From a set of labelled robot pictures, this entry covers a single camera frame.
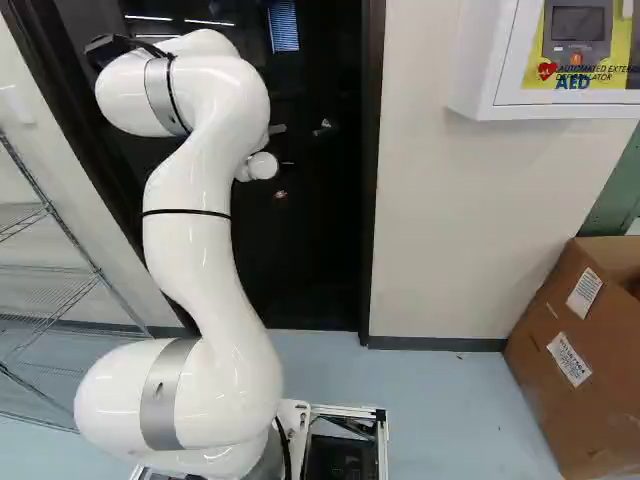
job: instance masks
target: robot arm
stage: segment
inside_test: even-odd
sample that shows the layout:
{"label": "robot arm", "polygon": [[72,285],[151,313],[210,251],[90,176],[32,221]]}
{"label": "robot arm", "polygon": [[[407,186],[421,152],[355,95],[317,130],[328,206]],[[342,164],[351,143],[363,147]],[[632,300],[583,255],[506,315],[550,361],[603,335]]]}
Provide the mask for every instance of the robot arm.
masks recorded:
{"label": "robot arm", "polygon": [[86,375],[74,415],[85,437],[115,455],[241,478],[273,434],[282,395],[281,366],[238,279],[230,237],[234,177],[251,178],[252,165],[275,173],[269,154],[251,157],[268,140],[269,98],[254,68],[216,32],[158,47],[176,57],[122,55],[100,74],[96,98],[126,132],[189,134],[147,181],[143,244],[152,277],[191,314],[202,339],[113,350]]}

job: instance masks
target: shelf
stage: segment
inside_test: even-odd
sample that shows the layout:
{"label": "shelf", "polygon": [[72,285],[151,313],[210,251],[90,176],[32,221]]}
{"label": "shelf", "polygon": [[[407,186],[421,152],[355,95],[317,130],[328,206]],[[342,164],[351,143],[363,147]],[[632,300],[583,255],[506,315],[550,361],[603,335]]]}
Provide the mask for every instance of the shelf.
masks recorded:
{"label": "shelf", "polygon": [[9,203],[0,206],[0,242],[14,236],[49,214],[42,203]]}
{"label": "shelf", "polygon": [[98,281],[82,269],[0,265],[0,360],[15,359]]}
{"label": "shelf", "polygon": [[114,348],[143,338],[137,333],[116,336],[110,331],[54,324],[29,347],[11,355],[6,368],[56,405],[73,411],[73,399],[89,368]]}

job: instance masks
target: black door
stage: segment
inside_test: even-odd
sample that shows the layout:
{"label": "black door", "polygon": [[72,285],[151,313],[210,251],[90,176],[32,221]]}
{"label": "black door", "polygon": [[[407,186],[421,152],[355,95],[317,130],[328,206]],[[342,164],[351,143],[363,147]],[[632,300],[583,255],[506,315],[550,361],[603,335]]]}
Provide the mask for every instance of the black door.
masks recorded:
{"label": "black door", "polygon": [[[267,327],[358,331],[362,326],[362,285],[369,280],[363,278],[363,272],[366,277],[370,268],[363,265],[367,261],[362,245],[363,217],[365,207],[373,208],[363,204],[363,2],[31,3],[42,7],[52,2],[64,32],[56,29],[54,20],[41,18],[48,29],[39,35],[50,44],[55,41],[56,55],[64,54],[61,50],[68,44],[79,68],[73,70],[60,62],[57,68],[66,69],[76,86],[84,82],[89,92],[96,74],[82,51],[102,33],[157,42],[198,28],[212,28],[236,45],[269,89],[270,123],[278,133],[272,135],[266,150],[274,153],[281,165],[272,180],[236,182],[233,186],[232,236],[240,279]],[[34,15],[28,9],[18,13]],[[95,104],[85,107],[97,108]],[[139,205],[146,178],[182,139],[134,137],[110,126],[99,115],[90,123],[93,133],[109,146],[111,156],[125,164],[119,175],[129,177],[123,182],[129,205],[118,206],[116,202],[110,207],[131,209],[131,205]],[[99,190],[103,197],[109,196],[108,185]],[[129,221],[130,216],[121,224]],[[138,225],[128,229],[125,225],[123,230],[140,246],[139,219],[135,222]]]}

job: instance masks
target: wall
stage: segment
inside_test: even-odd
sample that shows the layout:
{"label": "wall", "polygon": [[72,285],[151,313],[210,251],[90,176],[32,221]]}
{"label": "wall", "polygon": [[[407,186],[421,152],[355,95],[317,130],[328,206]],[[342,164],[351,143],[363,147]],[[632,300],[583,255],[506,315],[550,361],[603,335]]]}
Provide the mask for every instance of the wall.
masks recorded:
{"label": "wall", "polygon": [[459,0],[387,0],[371,334],[504,338],[636,121],[443,106]]}
{"label": "wall", "polygon": [[[181,326],[86,176],[1,17],[0,58],[3,62],[0,87],[16,85],[36,120],[34,125],[19,123],[7,105],[0,101],[0,126],[37,178],[40,187],[51,198],[93,261],[147,325]],[[0,155],[0,175],[0,202],[29,199],[28,190],[4,152]],[[11,259],[20,259],[21,263],[60,265],[58,262],[64,258],[64,264],[68,265],[68,261],[77,261],[77,258],[74,260],[74,252],[65,249],[66,244],[52,248],[52,243],[58,243],[52,239],[59,237],[60,233],[55,228],[55,225],[45,222],[38,224],[34,229],[35,236],[29,241],[19,241],[18,236],[14,237],[4,254],[0,248],[0,263],[15,263]],[[89,302],[68,312],[72,316],[69,319],[120,323],[123,312],[107,305],[106,293],[100,289],[92,292],[88,297]]]}

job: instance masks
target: cable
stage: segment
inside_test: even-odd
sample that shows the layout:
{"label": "cable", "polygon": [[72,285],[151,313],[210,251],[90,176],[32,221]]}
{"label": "cable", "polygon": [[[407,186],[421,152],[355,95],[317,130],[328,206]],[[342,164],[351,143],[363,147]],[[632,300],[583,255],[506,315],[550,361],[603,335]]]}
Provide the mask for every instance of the cable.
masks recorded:
{"label": "cable", "polygon": [[293,480],[293,472],[291,471],[291,451],[289,450],[289,440],[284,433],[282,423],[280,419],[276,417],[276,425],[278,426],[278,433],[280,434],[280,443],[282,444],[282,453],[284,455],[284,480]]}

